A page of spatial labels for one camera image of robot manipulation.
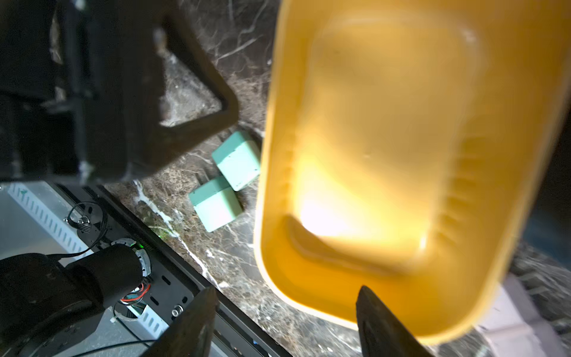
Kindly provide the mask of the green plug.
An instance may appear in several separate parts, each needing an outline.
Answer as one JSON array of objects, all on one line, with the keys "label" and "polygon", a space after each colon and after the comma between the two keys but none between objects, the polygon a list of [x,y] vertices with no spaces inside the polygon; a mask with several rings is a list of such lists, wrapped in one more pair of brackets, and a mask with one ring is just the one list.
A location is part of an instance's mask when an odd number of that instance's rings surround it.
[{"label": "green plug", "polygon": [[242,212],[235,191],[224,176],[211,179],[188,194],[207,232],[233,222]]},{"label": "green plug", "polygon": [[212,157],[235,191],[241,191],[260,175],[260,148],[247,132],[234,132],[213,151]]}]

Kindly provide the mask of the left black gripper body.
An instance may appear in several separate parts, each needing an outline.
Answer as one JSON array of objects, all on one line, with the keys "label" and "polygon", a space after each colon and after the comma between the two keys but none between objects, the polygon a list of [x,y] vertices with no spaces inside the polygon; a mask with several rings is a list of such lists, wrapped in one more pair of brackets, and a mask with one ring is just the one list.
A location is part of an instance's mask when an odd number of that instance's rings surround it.
[{"label": "left black gripper body", "polygon": [[107,183],[161,167],[150,1],[1,3],[1,180]]}]

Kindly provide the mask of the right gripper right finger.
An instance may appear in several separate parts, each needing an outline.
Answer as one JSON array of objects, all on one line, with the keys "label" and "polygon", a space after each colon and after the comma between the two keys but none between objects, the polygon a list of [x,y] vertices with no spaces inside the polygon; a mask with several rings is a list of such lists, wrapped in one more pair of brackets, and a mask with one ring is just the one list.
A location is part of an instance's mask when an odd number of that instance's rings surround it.
[{"label": "right gripper right finger", "polygon": [[432,356],[369,287],[355,306],[363,356]]}]

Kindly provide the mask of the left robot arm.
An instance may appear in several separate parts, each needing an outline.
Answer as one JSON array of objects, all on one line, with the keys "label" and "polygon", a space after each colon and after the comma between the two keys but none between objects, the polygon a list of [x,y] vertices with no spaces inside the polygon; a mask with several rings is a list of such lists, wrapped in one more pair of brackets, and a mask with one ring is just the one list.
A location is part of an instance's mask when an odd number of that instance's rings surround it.
[{"label": "left robot arm", "polygon": [[[218,112],[176,126],[165,55],[211,91]],[[1,3],[1,180],[79,186],[153,175],[236,123],[239,104],[176,1]],[[1,354],[52,356],[89,336],[143,280],[119,245],[1,261]]]}]

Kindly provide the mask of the pink plug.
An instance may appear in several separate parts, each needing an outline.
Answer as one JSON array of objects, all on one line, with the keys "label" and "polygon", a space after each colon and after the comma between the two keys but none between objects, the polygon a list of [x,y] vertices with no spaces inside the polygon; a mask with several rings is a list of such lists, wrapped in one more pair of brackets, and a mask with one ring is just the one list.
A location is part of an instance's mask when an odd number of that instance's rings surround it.
[{"label": "pink plug", "polygon": [[492,356],[569,356],[570,304],[538,272],[511,272],[474,325]]}]

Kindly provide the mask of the yellow storage tray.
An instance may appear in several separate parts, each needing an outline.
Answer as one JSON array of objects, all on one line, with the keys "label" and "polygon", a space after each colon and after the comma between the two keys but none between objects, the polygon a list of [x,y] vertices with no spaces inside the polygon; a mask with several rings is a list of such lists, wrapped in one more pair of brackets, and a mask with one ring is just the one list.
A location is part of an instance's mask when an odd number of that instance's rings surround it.
[{"label": "yellow storage tray", "polygon": [[568,1],[283,1],[254,254],[350,329],[369,287],[422,343],[504,277],[570,99]]}]

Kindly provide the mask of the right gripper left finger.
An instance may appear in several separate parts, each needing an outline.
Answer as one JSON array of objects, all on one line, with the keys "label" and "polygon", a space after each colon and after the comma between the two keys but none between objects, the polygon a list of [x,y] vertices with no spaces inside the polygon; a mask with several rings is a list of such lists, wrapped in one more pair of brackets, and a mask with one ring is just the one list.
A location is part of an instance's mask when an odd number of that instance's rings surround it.
[{"label": "right gripper left finger", "polygon": [[218,306],[216,289],[202,290],[141,356],[209,356]]}]

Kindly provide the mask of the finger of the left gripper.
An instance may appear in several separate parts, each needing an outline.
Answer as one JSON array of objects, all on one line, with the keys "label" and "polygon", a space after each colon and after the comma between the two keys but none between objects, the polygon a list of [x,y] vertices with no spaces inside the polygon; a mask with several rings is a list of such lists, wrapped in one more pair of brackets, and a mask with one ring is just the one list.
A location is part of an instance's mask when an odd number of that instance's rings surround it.
[{"label": "finger of the left gripper", "polygon": [[176,1],[147,2],[147,164],[168,165],[234,125],[239,103]]}]

